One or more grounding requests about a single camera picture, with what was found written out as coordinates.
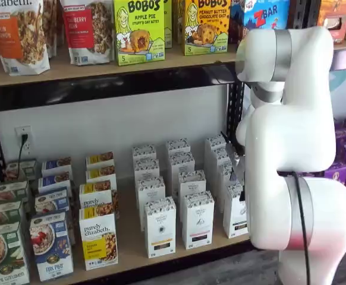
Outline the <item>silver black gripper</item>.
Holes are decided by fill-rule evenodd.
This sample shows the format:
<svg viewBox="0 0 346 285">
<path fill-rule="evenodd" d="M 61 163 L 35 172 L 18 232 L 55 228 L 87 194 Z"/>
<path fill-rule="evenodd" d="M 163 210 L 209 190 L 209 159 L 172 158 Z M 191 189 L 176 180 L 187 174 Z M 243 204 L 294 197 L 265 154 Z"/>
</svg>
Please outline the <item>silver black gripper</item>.
<svg viewBox="0 0 346 285">
<path fill-rule="evenodd" d="M 226 140 L 225 148 L 226 148 L 228 157 L 232 163 L 231 180 L 232 181 L 238 180 L 239 182 L 244 182 L 245 181 L 245 171 L 246 171 L 245 155 L 239 156 L 230 140 Z M 239 201 L 240 202 L 246 201 L 245 190 L 241 191 Z"/>
</svg>

